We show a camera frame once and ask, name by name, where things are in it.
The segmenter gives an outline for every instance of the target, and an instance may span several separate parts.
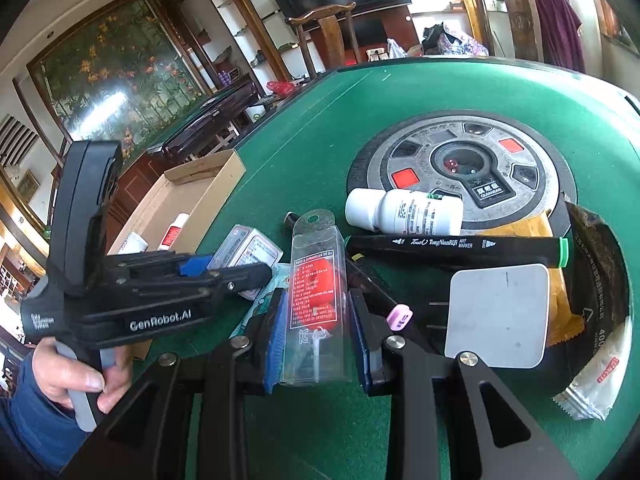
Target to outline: floral painting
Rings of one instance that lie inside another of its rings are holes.
[[[206,99],[146,0],[83,25],[32,74],[73,140],[119,140],[126,167]]]

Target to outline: pink marker cap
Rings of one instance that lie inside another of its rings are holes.
[[[405,304],[397,304],[391,311],[391,314],[386,316],[386,323],[393,331],[402,330],[414,313]]]

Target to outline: person's arm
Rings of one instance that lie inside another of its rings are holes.
[[[58,355],[55,340],[44,338],[20,369],[3,427],[43,470],[57,474],[87,436],[76,424],[67,389],[102,392],[98,407],[108,413],[127,391],[131,371],[126,347],[116,348],[116,365],[100,374]]]

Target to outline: gray square object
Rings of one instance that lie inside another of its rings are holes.
[[[460,270],[450,284],[444,354],[471,351],[491,367],[533,368],[545,351],[548,312],[541,264]]]

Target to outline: small bottle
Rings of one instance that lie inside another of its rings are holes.
[[[158,246],[158,251],[168,251],[171,248],[171,244],[174,243],[175,237],[177,237],[180,230],[183,228],[186,221],[189,219],[189,215],[187,213],[180,213],[175,220],[169,225],[169,228],[166,230],[164,237],[162,238],[162,242]]]
[[[389,235],[457,236],[462,199],[409,189],[353,189],[344,214],[353,226]]]

